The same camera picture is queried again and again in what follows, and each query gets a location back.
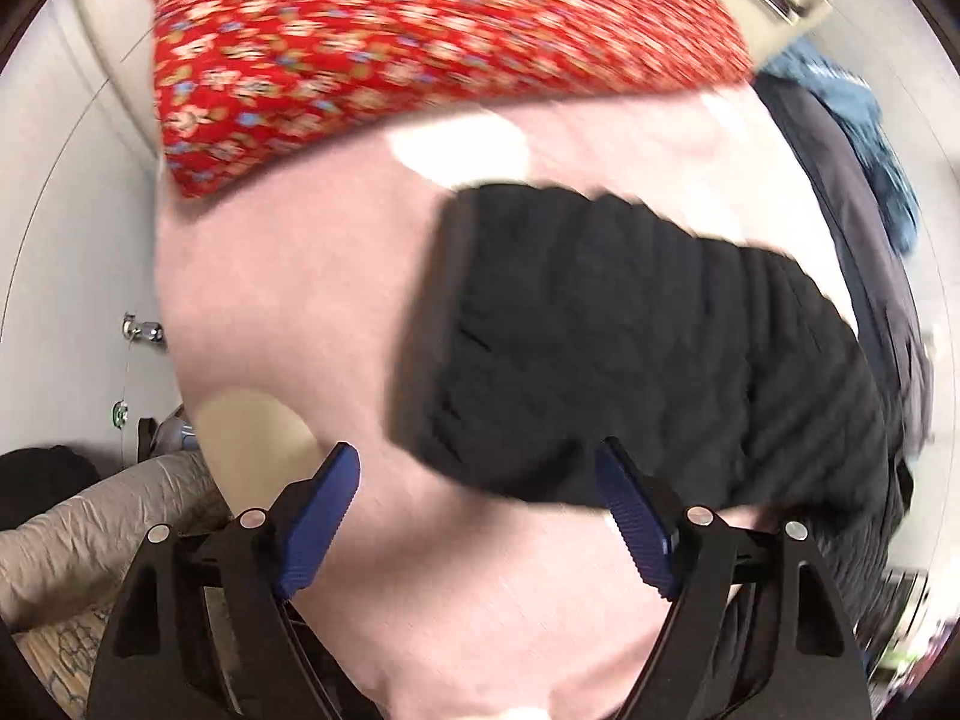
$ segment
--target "black garment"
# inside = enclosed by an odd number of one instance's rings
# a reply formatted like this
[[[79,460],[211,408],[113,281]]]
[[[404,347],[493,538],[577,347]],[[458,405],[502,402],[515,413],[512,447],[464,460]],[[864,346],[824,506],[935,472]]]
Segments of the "black garment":
[[[932,373],[904,263],[887,240],[877,199],[846,135],[817,98],[766,74],[757,76],[755,90],[809,176],[827,220],[860,345],[883,400],[891,455],[915,458],[929,432]]]
[[[18,528],[99,480],[93,463],[65,446],[0,455],[0,531]]]
[[[832,544],[884,507],[882,406],[796,262],[614,196],[455,202],[472,204],[472,259],[419,456],[491,493],[600,506],[593,452],[616,436],[688,504],[803,507],[856,617],[863,572]]]

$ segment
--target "black knit fabric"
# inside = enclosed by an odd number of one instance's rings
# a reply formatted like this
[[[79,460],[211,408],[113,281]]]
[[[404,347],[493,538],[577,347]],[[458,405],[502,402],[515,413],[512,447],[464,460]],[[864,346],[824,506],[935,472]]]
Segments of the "black knit fabric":
[[[882,408],[797,263],[614,196],[491,185],[455,202],[473,206],[473,250],[421,459],[600,506],[593,452],[616,436],[686,504],[804,512],[856,615],[861,572],[833,546],[887,504]]]

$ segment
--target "bed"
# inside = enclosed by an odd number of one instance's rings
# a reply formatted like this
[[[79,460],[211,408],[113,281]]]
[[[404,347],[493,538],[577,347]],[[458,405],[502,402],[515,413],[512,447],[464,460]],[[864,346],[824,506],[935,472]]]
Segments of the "bed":
[[[459,488],[397,448],[386,426],[443,201],[487,181],[607,189],[699,236],[784,252],[857,329],[808,177],[746,84],[390,119],[204,204],[183,203],[161,166],[164,325],[234,514],[269,506],[338,440],[359,449],[362,494],[296,605],[363,693],[397,718],[601,716],[665,615],[608,517]],[[455,272],[463,262],[451,254]],[[725,517],[754,526],[764,514]],[[475,542],[477,529],[491,538]],[[387,541],[371,537],[386,530],[396,531]],[[429,575],[415,570],[424,560]]]

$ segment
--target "quilted fabric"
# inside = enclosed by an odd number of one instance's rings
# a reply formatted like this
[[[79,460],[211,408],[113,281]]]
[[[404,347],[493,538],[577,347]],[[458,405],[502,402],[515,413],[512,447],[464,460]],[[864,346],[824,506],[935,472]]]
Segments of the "quilted fabric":
[[[671,92],[750,59],[717,0],[155,0],[167,164],[209,194],[385,114],[477,98]]]
[[[220,527],[229,512],[199,452],[144,461],[0,533],[0,617],[49,625],[112,597],[144,533]]]

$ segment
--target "blue cloth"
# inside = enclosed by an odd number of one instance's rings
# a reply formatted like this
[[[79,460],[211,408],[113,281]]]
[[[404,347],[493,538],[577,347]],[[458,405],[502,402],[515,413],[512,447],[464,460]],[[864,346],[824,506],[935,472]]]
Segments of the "blue cloth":
[[[880,105],[867,82],[827,59],[806,38],[771,59],[762,73],[797,82],[829,110],[874,191],[890,245],[897,254],[909,254],[917,242],[920,207],[880,129]]]

